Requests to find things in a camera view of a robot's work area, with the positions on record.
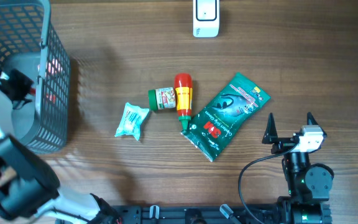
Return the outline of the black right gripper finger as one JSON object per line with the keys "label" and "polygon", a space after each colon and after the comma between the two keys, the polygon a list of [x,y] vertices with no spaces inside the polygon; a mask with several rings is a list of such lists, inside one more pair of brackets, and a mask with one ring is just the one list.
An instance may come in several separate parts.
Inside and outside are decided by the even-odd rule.
{"label": "black right gripper finger", "polygon": [[324,136],[324,137],[327,136],[326,132],[325,132],[324,129],[317,123],[317,121],[315,120],[315,118],[314,118],[314,116],[312,115],[311,112],[308,112],[308,113],[307,113],[306,122],[307,122],[307,125],[317,125],[317,126],[319,126],[320,129],[321,129],[322,132],[323,132],[323,136]]}
{"label": "black right gripper finger", "polygon": [[275,144],[278,143],[278,134],[275,125],[273,113],[268,116],[267,127],[262,138],[262,144]]}

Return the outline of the green 3M gloves packet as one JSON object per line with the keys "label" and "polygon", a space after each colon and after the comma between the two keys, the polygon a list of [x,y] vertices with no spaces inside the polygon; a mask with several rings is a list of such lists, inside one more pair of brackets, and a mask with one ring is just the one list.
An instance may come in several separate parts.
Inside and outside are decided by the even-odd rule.
{"label": "green 3M gloves packet", "polygon": [[241,73],[188,123],[181,134],[213,162],[242,124],[270,100],[270,95]]}

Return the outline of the red sauce bottle green cap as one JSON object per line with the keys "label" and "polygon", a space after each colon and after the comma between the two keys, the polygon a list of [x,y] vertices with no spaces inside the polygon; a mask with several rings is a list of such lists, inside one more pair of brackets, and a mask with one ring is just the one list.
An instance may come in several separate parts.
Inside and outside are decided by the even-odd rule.
{"label": "red sauce bottle green cap", "polygon": [[177,115],[182,130],[188,129],[191,120],[193,101],[193,80],[188,73],[179,73],[174,79],[174,90],[177,98]]}

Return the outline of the green lid spice jar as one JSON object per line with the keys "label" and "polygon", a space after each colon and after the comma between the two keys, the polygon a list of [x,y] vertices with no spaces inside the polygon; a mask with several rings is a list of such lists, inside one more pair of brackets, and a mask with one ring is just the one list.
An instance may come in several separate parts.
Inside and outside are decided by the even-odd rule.
{"label": "green lid spice jar", "polygon": [[157,88],[148,91],[149,106],[153,111],[176,107],[175,90],[173,87]]}

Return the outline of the pale teal tissue packet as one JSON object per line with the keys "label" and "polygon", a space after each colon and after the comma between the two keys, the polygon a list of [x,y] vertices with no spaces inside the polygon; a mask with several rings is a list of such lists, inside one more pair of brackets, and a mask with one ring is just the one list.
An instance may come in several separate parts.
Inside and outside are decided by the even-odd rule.
{"label": "pale teal tissue packet", "polygon": [[149,112],[150,110],[148,108],[141,108],[140,106],[132,105],[127,102],[114,136],[130,135],[138,141],[141,135],[141,125]]}

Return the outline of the red Nescafe stick sachet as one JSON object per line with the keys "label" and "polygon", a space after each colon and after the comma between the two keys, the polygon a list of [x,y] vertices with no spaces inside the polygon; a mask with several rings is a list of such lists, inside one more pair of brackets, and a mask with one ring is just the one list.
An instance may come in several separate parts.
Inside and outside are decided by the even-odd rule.
{"label": "red Nescafe stick sachet", "polygon": [[35,89],[35,88],[31,88],[31,89],[30,89],[30,94],[31,94],[31,95],[36,95],[36,89]]}

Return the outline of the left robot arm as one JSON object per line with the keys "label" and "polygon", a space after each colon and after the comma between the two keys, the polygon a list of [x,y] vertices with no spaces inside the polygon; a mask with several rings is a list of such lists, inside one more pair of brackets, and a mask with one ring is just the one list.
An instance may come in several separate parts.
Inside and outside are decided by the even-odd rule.
{"label": "left robot arm", "polygon": [[5,220],[54,217],[57,223],[122,223],[120,214],[94,194],[60,185],[53,169],[13,136],[14,101],[24,101],[32,80],[0,67],[0,217]]}

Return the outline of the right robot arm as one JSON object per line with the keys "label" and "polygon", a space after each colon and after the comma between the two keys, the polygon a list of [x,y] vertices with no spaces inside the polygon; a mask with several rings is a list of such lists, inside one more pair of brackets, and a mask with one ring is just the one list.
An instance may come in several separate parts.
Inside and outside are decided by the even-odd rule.
{"label": "right robot arm", "polygon": [[307,114],[306,124],[287,138],[278,137],[273,114],[268,116],[263,144],[271,144],[274,156],[283,156],[282,169],[288,185],[287,197],[278,198],[282,223],[329,224],[333,222],[326,203],[334,172],[327,165],[310,162],[310,154],[321,149],[326,132]]}

